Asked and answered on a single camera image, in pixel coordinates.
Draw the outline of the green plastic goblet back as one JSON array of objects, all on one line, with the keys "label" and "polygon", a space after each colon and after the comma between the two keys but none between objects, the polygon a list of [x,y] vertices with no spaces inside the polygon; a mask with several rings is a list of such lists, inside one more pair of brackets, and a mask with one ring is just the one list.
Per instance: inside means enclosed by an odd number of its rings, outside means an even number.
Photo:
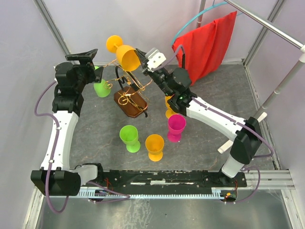
[{"label": "green plastic goblet back", "polygon": [[98,97],[107,97],[111,92],[110,87],[105,84],[105,82],[106,81],[102,78],[100,83],[93,83],[94,90]]}]

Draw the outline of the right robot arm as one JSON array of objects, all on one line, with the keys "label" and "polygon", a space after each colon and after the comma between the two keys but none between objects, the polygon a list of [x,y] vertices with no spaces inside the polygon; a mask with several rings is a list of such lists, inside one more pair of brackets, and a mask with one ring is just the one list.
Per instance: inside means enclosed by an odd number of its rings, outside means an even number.
[{"label": "right robot arm", "polygon": [[185,66],[177,67],[169,73],[164,54],[156,48],[148,53],[136,49],[142,66],[142,73],[149,76],[169,96],[170,108],[181,115],[207,124],[233,142],[230,155],[218,174],[222,186],[230,186],[241,169],[254,158],[263,139],[257,119],[243,119],[228,114],[205,102],[190,90],[192,83]]}]

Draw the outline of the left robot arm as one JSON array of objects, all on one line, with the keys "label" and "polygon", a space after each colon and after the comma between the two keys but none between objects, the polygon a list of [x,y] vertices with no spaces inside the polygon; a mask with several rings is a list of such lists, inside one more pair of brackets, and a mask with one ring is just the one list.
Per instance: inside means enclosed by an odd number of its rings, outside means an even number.
[{"label": "left robot arm", "polygon": [[82,185],[90,181],[101,186],[105,181],[100,163],[87,163],[70,168],[70,150],[74,129],[84,102],[82,92],[90,83],[102,80],[103,68],[95,68],[93,59],[97,49],[66,55],[66,61],[55,67],[53,120],[45,158],[30,179],[44,196],[76,196]]}]

